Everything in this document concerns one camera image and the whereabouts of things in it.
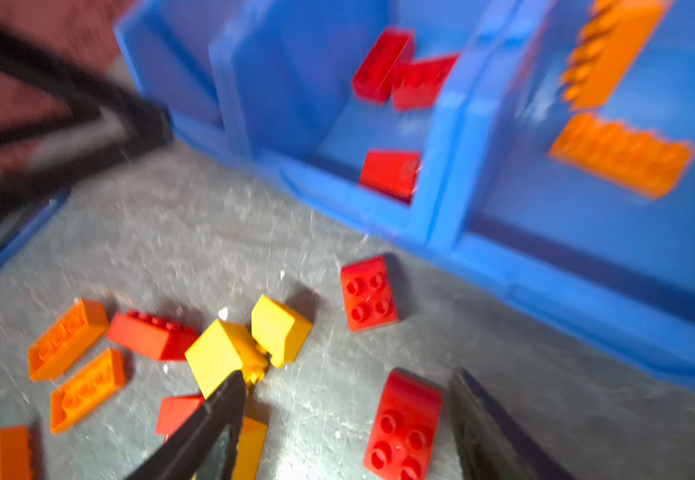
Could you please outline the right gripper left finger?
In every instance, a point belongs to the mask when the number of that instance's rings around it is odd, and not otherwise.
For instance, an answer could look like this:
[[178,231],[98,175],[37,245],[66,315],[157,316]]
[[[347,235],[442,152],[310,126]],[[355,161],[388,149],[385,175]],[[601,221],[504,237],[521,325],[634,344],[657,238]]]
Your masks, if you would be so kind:
[[247,401],[241,371],[231,373],[142,465],[136,479],[230,479],[236,466]]

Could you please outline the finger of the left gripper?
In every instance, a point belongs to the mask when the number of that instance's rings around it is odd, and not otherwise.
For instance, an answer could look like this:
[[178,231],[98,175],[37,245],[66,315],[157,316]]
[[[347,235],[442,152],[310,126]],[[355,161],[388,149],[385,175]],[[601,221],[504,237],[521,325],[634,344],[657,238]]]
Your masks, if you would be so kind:
[[127,140],[35,171],[3,176],[0,178],[0,219],[91,177],[134,163],[170,144],[169,138]]
[[171,114],[129,90],[0,27],[0,73],[61,100],[71,113],[0,129],[0,147],[118,116],[127,136],[90,155],[140,156],[174,141]]

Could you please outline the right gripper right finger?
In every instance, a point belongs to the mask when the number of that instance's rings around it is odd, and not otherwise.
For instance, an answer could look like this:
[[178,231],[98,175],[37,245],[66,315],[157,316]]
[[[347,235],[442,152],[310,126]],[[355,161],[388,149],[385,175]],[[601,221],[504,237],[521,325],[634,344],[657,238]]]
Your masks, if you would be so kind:
[[449,382],[449,414],[463,478],[575,478],[463,368]]

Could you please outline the red arched brick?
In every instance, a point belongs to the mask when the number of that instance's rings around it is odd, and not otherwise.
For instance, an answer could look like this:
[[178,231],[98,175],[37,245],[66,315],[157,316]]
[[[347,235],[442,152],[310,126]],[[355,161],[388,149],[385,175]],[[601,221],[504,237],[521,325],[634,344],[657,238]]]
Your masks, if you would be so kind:
[[363,466],[381,479],[421,480],[433,456],[441,389],[401,370],[387,378]]

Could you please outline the yellow small brick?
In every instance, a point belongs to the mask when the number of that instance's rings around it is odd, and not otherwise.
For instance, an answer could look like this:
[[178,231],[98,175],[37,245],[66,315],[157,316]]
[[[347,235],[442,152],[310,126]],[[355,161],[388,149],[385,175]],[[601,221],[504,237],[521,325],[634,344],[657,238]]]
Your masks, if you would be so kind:
[[271,356],[271,364],[281,369],[293,363],[314,324],[286,304],[262,295],[251,313],[251,334],[257,350]]

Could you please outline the red square brick top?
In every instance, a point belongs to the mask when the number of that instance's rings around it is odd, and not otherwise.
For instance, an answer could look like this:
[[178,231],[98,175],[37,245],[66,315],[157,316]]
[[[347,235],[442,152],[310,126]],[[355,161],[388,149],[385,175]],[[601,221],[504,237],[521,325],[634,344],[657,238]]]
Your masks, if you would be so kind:
[[385,327],[401,321],[389,282],[385,256],[341,269],[347,325],[351,332]]

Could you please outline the red square brick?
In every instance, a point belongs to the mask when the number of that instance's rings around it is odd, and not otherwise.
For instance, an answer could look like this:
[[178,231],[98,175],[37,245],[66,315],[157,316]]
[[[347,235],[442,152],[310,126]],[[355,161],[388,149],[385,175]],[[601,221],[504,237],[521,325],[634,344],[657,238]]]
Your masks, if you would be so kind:
[[421,152],[369,150],[359,176],[359,184],[385,196],[411,204],[421,171]]
[[341,269],[347,325],[351,332],[385,327],[401,321],[389,282],[385,256]]

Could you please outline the blue three-compartment bin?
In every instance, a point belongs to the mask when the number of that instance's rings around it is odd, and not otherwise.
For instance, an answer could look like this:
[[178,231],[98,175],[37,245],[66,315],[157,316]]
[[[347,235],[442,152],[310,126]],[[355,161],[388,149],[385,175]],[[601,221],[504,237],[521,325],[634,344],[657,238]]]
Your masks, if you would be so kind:
[[[673,6],[595,115],[695,148],[695,1]],[[142,1],[115,34],[177,136],[695,392],[695,158],[649,199],[549,156],[589,1]],[[385,28],[459,53],[431,108],[361,100]],[[411,204],[359,184],[421,152]]]

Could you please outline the orange diagonal brick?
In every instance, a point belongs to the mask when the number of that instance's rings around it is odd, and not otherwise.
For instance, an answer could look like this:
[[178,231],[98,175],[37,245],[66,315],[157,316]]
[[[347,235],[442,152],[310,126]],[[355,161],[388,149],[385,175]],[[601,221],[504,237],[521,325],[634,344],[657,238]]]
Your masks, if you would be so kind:
[[573,111],[604,106],[671,6],[670,1],[593,2],[561,76],[561,100]]

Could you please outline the blue object under arm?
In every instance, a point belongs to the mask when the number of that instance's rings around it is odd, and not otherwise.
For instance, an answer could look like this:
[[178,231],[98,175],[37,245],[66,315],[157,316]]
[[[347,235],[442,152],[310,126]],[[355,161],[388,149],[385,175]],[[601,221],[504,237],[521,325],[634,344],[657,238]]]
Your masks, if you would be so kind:
[[65,189],[41,204],[33,204],[0,221],[0,270],[52,220],[65,205],[71,190]]

